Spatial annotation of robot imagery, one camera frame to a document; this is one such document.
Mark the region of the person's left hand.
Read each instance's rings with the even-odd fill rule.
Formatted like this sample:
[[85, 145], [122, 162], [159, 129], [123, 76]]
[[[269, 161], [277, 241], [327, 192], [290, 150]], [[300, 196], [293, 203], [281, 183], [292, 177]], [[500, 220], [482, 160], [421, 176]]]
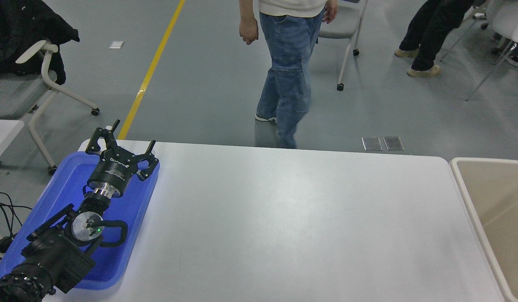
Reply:
[[326, 0], [322, 23], [332, 23], [338, 14], [338, 1]]

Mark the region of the person's right hand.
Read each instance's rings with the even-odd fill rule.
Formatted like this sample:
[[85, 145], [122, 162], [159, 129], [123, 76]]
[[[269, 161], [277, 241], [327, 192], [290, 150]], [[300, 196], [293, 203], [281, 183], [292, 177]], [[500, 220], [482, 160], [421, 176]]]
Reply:
[[240, 37], [246, 45], [251, 45], [259, 40], [259, 28], [255, 17], [241, 18], [238, 30]]

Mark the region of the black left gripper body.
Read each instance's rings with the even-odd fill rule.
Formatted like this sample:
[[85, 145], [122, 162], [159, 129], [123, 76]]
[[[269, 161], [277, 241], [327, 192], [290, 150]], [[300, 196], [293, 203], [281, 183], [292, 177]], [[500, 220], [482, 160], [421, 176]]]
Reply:
[[123, 196], [138, 165], [132, 161], [135, 154], [129, 151], [102, 151], [100, 161], [90, 175], [87, 186], [92, 190], [105, 189], [113, 198]]

